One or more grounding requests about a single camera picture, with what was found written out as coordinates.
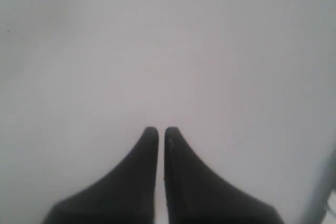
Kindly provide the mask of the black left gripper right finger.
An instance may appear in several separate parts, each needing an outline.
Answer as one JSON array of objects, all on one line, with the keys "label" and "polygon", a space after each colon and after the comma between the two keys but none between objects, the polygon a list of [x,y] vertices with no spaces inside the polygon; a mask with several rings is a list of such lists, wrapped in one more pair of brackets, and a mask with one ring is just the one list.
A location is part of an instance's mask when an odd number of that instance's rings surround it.
[{"label": "black left gripper right finger", "polygon": [[165,130],[164,182],[169,223],[283,223],[273,206],[213,172],[178,127]]}]

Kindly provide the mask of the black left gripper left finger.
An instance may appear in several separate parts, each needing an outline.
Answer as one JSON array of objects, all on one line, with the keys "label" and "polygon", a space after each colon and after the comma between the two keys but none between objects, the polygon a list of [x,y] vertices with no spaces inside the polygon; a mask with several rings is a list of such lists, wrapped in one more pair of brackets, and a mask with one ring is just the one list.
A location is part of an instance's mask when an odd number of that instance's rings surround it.
[{"label": "black left gripper left finger", "polygon": [[158,149],[157,129],[146,127],[112,171],[56,203],[45,223],[154,223]]}]

